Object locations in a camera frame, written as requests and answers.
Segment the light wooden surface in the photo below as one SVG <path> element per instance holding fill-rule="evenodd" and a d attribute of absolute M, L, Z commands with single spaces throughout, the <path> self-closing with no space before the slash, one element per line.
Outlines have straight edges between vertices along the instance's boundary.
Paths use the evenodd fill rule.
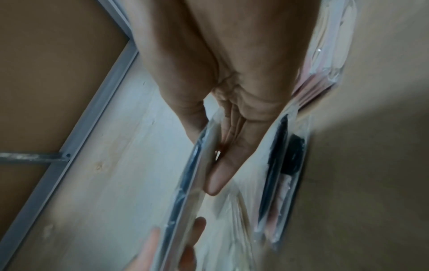
<path fill-rule="evenodd" d="M 126 37 L 96 0 L 1 1 L 0 37 L 0 151 L 59 151 Z M 0 238 L 45 170 L 0 165 Z"/>
<path fill-rule="evenodd" d="M 313 111 L 284 245 L 257 251 L 260 270 L 427 270 L 428 12 L 361 5 L 341 87 Z M 190 149 L 137 60 L 9 269 L 120 270 L 164 218 Z"/>

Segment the hand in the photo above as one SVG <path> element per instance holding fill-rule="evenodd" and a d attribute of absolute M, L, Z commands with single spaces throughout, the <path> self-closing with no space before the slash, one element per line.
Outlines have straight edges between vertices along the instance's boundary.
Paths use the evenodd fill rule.
<path fill-rule="evenodd" d="M 178 267 L 179 271 L 193 271 L 196 269 L 197 262 L 193 246 L 197 243 L 205 227 L 206 220 L 203 217 L 199 217 L 195 220 L 188 245 L 183 251 L 182 258 L 180 259 Z M 148 240 L 143 245 L 143 249 L 140 254 L 135 259 L 133 259 L 131 263 L 129 263 L 124 271 L 150 271 L 159 238 L 160 229 L 153 229 L 149 235 Z"/>
<path fill-rule="evenodd" d="M 258 147 L 290 99 L 320 0 L 126 0 L 145 67 L 195 142 L 203 99 L 225 108 L 215 195 Z"/>

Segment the wooden board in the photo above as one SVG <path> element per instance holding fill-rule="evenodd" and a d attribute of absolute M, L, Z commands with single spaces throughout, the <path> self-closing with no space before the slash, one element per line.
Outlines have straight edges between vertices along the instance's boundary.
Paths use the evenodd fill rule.
<path fill-rule="evenodd" d="M 361 6 L 341 87 L 313 111 L 284 245 L 257 250 L 260 270 L 426 269 L 428 12 Z M 164 218 L 190 150 L 137 60 L 9 270 L 120 270 Z"/>
<path fill-rule="evenodd" d="M 0 151 L 56 152 L 126 44 L 95 0 L 0 3 Z M 0 166 L 0 237 L 46 166 Z"/>

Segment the plastic wrapped item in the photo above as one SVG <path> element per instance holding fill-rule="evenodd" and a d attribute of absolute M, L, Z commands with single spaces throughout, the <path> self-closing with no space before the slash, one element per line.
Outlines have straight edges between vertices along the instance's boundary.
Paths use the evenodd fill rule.
<path fill-rule="evenodd" d="M 289 140 L 275 201 L 271 205 L 265 228 L 265 236 L 273 246 L 280 242 L 290 214 L 310 138 L 310 126 L 311 116 L 308 116 L 296 124 Z"/>
<path fill-rule="evenodd" d="M 263 158 L 260 168 L 267 169 L 265 177 L 258 181 L 255 202 L 253 205 L 252 224 L 254 238 L 262 237 L 267 221 L 269 208 L 273 202 L 278 177 L 283 165 L 286 147 L 293 129 L 298 108 L 296 105 L 288 107 L 272 125 L 276 129 L 274 139 L 269 149 L 268 158 Z"/>
<path fill-rule="evenodd" d="M 207 242 L 201 270 L 254 271 L 250 221 L 234 180 L 214 198 L 212 210 L 216 230 Z"/>
<path fill-rule="evenodd" d="M 215 162 L 215 151 L 221 140 L 223 117 L 224 112 L 220 108 L 195 143 L 162 229 L 152 271 L 175 271 L 177 268 L 204 198 L 206 175 Z"/>
<path fill-rule="evenodd" d="M 339 83 L 356 17 L 354 0 L 322 1 L 319 18 L 293 90 L 293 98 L 300 108 Z"/>

